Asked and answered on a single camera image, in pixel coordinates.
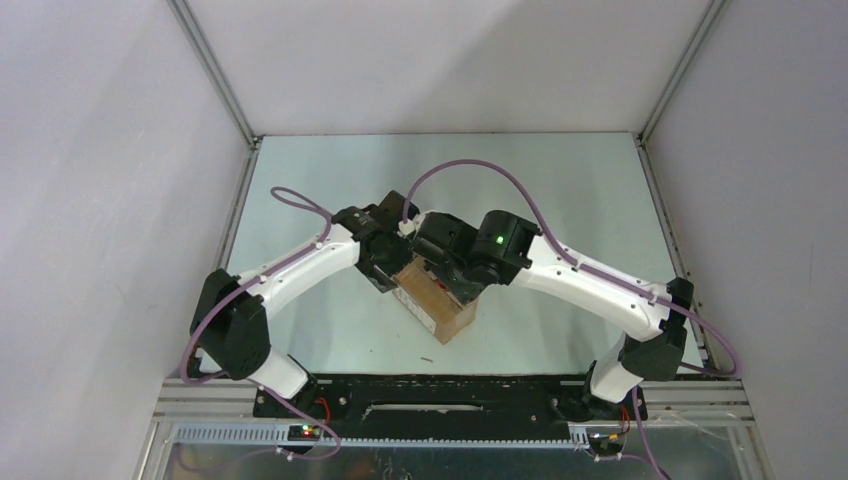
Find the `controller board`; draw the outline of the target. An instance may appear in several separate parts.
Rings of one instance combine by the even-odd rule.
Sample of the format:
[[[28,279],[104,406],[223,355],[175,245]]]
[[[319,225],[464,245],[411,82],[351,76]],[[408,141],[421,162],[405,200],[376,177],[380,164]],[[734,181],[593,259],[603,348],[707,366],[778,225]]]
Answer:
[[[288,429],[286,439],[289,442],[315,442],[321,440],[323,430],[311,424],[291,425]]]
[[[626,438],[627,435],[624,433],[592,433],[588,436],[588,453],[598,461],[618,460],[623,456]]]

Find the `brown cardboard express box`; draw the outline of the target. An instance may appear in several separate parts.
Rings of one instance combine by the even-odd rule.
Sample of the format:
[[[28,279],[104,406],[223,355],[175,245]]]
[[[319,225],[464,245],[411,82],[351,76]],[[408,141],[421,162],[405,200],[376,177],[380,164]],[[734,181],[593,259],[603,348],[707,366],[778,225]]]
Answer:
[[[394,276],[392,293],[441,344],[447,344],[474,322],[479,300],[461,303],[448,290],[441,290],[433,277],[424,260],[415,257]]]

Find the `right controller board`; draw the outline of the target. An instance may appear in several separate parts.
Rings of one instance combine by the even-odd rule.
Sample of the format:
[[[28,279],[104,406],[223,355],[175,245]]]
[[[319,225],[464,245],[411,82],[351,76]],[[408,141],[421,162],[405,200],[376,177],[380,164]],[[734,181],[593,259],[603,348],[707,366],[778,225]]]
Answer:
[[[588,453],[598,461],[618,460],[623,456],[626,438],[627,435],[624,433],[592,433],[588,436]]]

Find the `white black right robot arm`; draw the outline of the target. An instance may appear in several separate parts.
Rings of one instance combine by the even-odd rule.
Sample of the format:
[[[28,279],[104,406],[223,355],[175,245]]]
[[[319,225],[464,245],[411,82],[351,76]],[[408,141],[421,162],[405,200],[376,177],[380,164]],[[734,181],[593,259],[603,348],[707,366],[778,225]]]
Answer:
[[[503,210],[479,227],[444,212],[400,222],[401,234],[426,270],[461,303],[493,285],[543,292],[612,323],[621,339],[590,369],[581,392],[585,411],[606,418],[642,381],[670,381],[681,365],[687,331],[672,284],[646,283],[590,257],[566,257],[535,223]]]

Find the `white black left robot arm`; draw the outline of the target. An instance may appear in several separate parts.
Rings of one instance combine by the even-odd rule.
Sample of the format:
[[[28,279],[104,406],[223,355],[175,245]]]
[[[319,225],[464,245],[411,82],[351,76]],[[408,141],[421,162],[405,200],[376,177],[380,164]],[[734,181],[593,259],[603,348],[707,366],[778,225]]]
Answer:
[[[287,304],[326,278],[357,269],[379,292],[396,289],[395,276],[413,260],[411,234],[420,209],[392,190],[378,204],[335,214],[286,187],[276,200],[323,218],[322,230],[282,257],[238,275],[220,268],[207,276],[190,327],[200,347],[232,380],[248,380],[277,394],[292,416],[316,403],[311,374],[274,347],[268,323]]]

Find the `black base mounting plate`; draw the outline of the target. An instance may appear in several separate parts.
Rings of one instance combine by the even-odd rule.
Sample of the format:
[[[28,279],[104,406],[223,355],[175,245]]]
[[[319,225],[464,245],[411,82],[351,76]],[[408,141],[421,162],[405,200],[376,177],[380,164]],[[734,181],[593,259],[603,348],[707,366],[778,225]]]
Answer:
[[[569,374],[320,374],[291,402],[350,440],[556,441],[578,423],[648,417],[643,394],[592,400]]]

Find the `aluminium frame rail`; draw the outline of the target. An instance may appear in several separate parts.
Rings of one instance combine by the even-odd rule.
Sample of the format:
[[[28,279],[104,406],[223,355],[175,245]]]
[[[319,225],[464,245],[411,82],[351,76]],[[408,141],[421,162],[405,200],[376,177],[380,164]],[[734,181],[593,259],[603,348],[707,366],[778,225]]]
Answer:
[[[574,375],[322,374],[298,413],[163,383],[139,479],[772,479],[743,386],[683,375],[590,412]]]

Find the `left controller board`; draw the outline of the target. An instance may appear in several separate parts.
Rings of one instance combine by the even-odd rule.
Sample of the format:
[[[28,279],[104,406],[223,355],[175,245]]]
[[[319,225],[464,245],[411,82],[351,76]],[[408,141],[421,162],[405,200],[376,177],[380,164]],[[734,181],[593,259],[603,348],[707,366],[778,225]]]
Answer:
[[[291,425],[288,429],[286,439],[289,442],[315,442],[321,440],[323,430],[311,424]]]

